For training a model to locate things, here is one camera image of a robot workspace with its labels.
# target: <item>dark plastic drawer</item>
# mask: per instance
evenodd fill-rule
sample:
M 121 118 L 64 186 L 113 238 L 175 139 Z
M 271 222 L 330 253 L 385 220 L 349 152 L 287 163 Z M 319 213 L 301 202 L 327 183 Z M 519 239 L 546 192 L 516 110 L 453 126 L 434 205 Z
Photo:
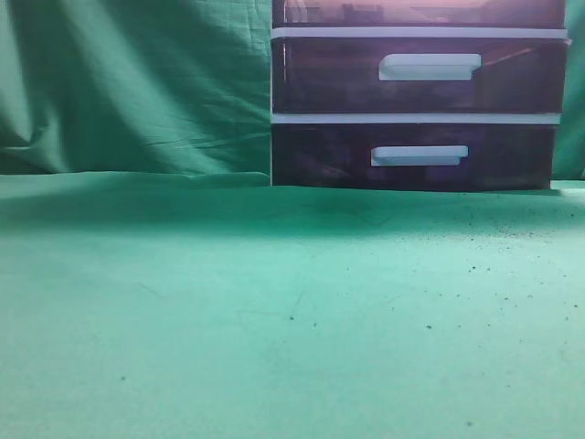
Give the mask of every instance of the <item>dark plastic drawer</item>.
M 274 27 L 563 27 L 564 0 L 272 0 Z
M 567 43 L 499 38 L 277 38 L 274 112 L 562 108 Z
M 275 186 L 484 191 L 548 188 L 555 127 L 275 124 Z

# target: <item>green backdrop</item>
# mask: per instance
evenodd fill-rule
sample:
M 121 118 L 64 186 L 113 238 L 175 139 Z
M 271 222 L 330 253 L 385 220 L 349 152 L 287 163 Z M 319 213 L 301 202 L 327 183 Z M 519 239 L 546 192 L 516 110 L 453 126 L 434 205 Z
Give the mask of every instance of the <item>green backdrop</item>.
M 0 0 L 0 173 L 269 169 L 270 0 Z M 555 177 L 585 168 L 585 4 Z

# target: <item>drawer handle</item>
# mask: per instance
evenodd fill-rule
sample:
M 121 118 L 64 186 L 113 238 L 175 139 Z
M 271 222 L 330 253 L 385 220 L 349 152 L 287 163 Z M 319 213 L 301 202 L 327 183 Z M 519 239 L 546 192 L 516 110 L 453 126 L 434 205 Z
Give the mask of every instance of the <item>drawer handle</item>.
M 374 167 L 381 166 L 458 166 L 469 155 L 463 145 L 380 146 L 372 150 Z
M 394 54 L 380 62 L 380 80 L 470 80 L 482 67 L 476 53 Z

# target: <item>dark drawer front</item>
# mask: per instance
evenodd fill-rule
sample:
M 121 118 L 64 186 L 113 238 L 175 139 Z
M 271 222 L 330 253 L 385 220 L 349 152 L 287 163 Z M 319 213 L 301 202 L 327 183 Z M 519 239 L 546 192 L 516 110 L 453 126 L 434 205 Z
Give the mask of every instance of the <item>dark drawer front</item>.
M 277 38 L 274 112 L 560 112 L 567 44 L 496 38 Z
M 481 191 L 549 187 L 555 128 L 275 124 L 275 186 Z
M 274 27 L 549 27 L 564 23 L 564 0 L 272 0 Z

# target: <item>green cloth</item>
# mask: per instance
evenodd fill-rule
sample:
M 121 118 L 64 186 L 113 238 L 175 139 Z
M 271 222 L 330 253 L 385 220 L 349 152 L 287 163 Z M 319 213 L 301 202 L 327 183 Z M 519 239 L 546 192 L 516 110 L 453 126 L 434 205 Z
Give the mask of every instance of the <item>green cloth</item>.
M 0 177 L 0 437 L 582 439 L 558 187 Z
M 0 0 L 0 173 L 269 172 L 270 1 Z M 585 4 L 555 176 L 585 168 Z

